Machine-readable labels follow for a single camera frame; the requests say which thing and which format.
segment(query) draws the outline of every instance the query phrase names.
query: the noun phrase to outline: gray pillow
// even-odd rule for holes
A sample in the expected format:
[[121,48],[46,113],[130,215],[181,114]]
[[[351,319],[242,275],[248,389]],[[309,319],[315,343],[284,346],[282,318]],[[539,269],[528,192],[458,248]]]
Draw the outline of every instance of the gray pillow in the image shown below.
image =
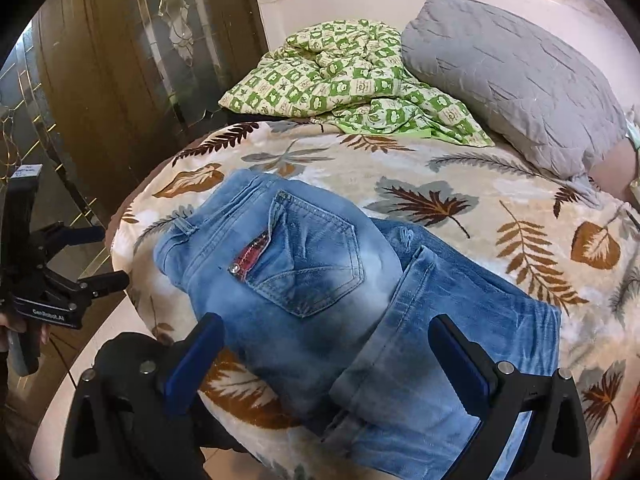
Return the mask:
[[560,178],[589,171],[626,133],[602,73],[506,10],[427,0],[402,34],[402,57],[419,80],[460,99],[529,162]]

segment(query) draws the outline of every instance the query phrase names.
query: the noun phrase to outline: back pocket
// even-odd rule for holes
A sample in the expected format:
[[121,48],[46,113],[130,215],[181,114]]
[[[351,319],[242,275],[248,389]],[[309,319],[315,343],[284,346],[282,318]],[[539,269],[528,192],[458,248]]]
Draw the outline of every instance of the back pocket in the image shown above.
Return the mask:
[[332,306],[364,280],[354,226],[285,191],[271,203],[262,240],[245,282],[295,316]]

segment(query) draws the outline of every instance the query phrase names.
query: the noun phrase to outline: blue jeans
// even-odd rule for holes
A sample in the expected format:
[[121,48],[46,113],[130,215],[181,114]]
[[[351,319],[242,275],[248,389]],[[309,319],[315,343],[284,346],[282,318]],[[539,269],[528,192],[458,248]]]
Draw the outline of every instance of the blue jeans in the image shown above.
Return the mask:
[[[328,446],[439,479],[473,433],[426,329],[449,314],[494,360],[551,374],[559,313],[404,222],[302,182],[235,172],[159,241],[158,267]],[[526,416],[494,472],[503,478]]]
[[[426,229],[373,220],[404,275],[385,316],[330,395],[344,412],[325,442],[357,463],[407,479],[439,479],[478,419],[465,413],[431,352],[427,328],[448,314],[494,361],[551,375],[558,366],[560,313],[455,251]],[[494,469],[506,476],[529,420],[520,418]]]
[[224,320],[226,345],[316,433],[338,411],[329,389],[402,276],[394,250],[353,203],[249,170],[176,219],[154,259],[198,319]]

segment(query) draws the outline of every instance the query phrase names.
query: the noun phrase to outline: belt loop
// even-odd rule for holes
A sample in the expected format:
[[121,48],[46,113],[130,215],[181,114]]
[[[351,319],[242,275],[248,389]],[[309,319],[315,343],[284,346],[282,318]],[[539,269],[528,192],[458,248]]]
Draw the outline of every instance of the belt loop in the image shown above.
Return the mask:
[[192,235],[198,230],[197,227],[191,225],[186,219],[182,218],[181,216],[178,216],[178,218],[174,219],[174,225],[187,236]]

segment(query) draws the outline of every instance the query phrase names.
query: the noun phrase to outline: blue gripper pad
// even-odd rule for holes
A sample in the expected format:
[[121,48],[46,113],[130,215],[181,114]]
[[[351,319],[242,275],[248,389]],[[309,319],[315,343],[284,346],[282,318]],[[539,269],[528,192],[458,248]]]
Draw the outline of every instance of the blue gripper pad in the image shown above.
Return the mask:
[[160,389],[169,415],[181,415],[189,409],[200,384],[225,345],[222,318],[206,313],[187,339],[171,347],[163,365]]
[[[483,418],[497,387],[492,367],[487,367],[493,362],[482,347],[471,343],[446,314],[431,319],[427,334],[431,351],[464,409],[469,415]],[[478,360],[482,361],[482,371],[474,362]]]

